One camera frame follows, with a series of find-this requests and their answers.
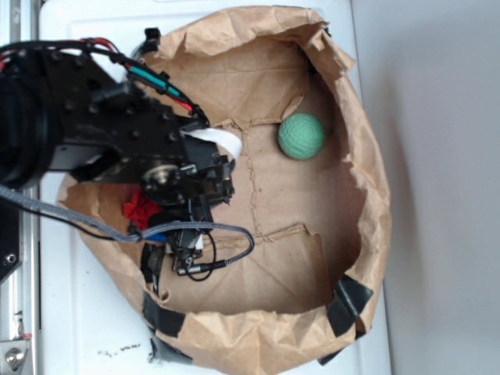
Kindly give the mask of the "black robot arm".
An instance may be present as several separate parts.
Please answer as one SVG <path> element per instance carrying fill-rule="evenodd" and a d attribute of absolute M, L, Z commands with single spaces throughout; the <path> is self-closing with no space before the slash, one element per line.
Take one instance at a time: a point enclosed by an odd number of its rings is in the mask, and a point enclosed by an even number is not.
<path fill-rule="evenodd" d="M 66 172 L 80 183 L 136 184 L 159 206 L 126 234 L 77 217 L 105 241 L 162 241 L 173 270 L 193 280 L 225 267 L 197 263 L 234 194 L 241 148 L 166 74 L 127 58 L 106 39 L 28 41 L 1 49 L 1 195 Z"/>

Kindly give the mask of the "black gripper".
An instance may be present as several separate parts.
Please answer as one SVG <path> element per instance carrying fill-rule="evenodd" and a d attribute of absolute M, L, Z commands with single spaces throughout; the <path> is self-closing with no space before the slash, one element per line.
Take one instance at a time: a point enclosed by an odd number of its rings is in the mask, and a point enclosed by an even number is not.
<path fill-rule="evenodd" d="M 226 260 L 217 259 L 212 208 L 229 203 L 234 194 L 237 138 L 231 134 L 189 134 L 184 141 L 186 165 L 168 166 L 148 175 L 159 191 L 143 192 L 162 207 L 162 212 L 149 220 L 149 228 L 170 226 L 150 238 L 166 243 L 178 275 L 210 274 L 227 265 Z"/>

